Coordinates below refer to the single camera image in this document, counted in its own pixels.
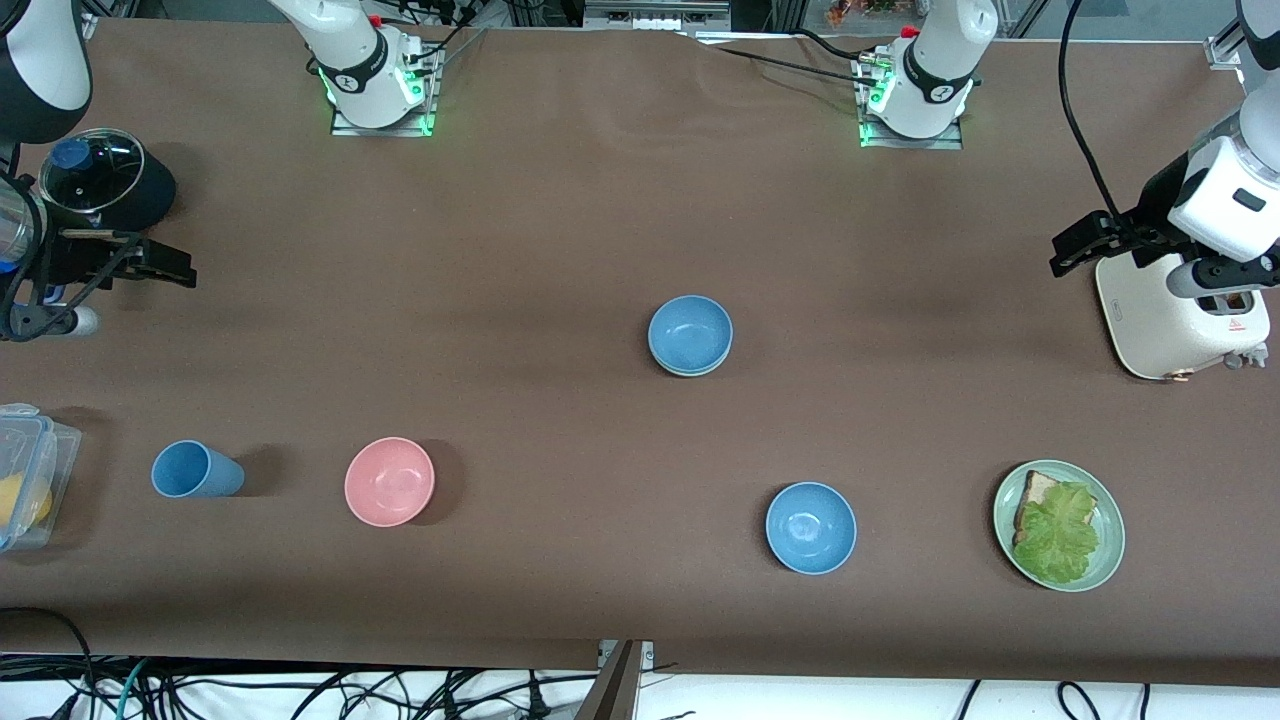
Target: toast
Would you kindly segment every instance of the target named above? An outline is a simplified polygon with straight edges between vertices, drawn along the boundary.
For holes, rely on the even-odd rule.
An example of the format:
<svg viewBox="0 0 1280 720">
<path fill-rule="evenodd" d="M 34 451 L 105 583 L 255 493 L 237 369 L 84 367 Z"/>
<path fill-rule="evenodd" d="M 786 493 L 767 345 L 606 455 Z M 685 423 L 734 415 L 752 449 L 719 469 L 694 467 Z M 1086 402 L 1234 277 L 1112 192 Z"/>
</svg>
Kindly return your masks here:
<svg viewBox="0 0 1280 720">
<path fill-rule="evenodd" d="M 1014 528 L 1018 530 L 1014 533 L 1014 544 L 1018 544 L 1027 539 L 1027 532 L 1023 529 L 1023 509 L 1027 507 L 1028 502 L 1044 502 L 1044 495 L 1059 484 L 1057 480 L 1046 475 L 1044 473 L 1037 470 L 1027 471 L 1027 489 L 1023 491 L 1023 500 L 1018 503 L 1018 515 L 1014 516 Z M 1097 498 L 1093 500 L 1093 507 L 1098 506 Z M 1084 521 L 1089 523 L 1093 520 L 1093 510 L 1084 516 Z"/>
</svg>

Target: green plate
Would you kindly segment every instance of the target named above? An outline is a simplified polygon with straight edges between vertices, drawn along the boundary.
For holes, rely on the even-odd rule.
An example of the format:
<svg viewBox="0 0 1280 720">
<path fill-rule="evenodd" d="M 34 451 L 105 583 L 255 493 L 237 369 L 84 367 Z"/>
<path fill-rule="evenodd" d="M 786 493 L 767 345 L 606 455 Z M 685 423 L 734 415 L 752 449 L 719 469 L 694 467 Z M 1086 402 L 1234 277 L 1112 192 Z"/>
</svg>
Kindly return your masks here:
<svg viewBox="0 0 1280 720">
<path fill-rule="evenodd" d="M 1018 560 L 1014 559 L 1014 516 L 1018 515 L 1018 505 L 1023 500 L 1027 489 L 1027 473 L 1039 470 L 1041 473 L 1064 483 L 1084 483 L 1089 486 L 1089 495 L 1098 501 L 1098 507 L 1089 521 L 1098 533 L 1098 547 L 1089 555 L 1089 569 L 1084 577 L 1070 583 L 1053 583 L 1042 580 L 1028 573 Z M 996 491 L 996 503 L 992 507 L 992 519 L 996 524 L 996 542 L 1005 551 L 1005 556 L 1014 564 L 1014 568 L 1044 585 L 1046 588 L 1062 592 L 1091 591 L 1107 582 L 1116 569 L 1120 568 L 1120 559 L 1124 557 L 1124 519 L 1120 518 L 1120 507 L 1116 505 L 1107 488 L 1091 475 L 1070 462 L 1061 460 L 1033 460 L 1014 469 L 1000 483 Z"/>
</svg>

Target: blue cup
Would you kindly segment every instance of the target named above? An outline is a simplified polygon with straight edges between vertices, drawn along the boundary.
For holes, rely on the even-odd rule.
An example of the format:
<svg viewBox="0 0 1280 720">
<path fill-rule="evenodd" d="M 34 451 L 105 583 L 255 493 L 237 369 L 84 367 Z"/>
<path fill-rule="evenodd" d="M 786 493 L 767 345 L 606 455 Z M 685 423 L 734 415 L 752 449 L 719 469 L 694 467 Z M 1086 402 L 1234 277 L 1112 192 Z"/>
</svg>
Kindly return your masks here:
<svg viewBox="0 0 1280 720">
<path fill-rule="evenodd" d="M 244 469 L 202 442 L 180 439 L 156 455 L 151 484 L 165 497 L 225 497 L 239 492 Z"/>
</svg>

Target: plastic container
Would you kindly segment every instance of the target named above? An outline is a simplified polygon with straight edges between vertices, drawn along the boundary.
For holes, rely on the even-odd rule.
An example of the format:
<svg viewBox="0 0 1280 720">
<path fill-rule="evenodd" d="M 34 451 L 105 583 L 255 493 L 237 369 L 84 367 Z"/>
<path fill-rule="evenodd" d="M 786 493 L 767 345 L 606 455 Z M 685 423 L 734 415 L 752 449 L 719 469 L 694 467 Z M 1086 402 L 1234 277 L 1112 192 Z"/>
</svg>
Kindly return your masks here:
<svg viewBox="0 0 1280 720">
<path fill-rule="evenodd" d="M 0 552 L 49 542 L 79 441 L 37 407 L 0 406 Z"/>
</svg>

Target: yellow fruit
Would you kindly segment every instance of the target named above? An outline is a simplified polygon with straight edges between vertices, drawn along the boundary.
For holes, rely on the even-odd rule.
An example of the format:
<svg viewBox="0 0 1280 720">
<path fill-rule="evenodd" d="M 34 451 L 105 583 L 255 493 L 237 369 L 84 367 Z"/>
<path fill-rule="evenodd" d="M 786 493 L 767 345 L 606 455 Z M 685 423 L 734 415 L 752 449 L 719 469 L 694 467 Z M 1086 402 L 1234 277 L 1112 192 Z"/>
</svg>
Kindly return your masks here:
<svg viewBox="0 0 1280 720">
<path fill-rule="evenodd" d="M 15 473 L 0 480 L 0 525 L 8 525 L 9 519 L 13 518 L 13 509 L 18 505 L 19 491 L 22 491 L 22 473 Z M 51 506 L 52 498 L 49 497 L 49 491 L 45 491 L 45 496 L 40 498 L 40 506 L 36 507 L 36 519 L 33 523 L 44 520 L 49 515 Z"/>
</svg>

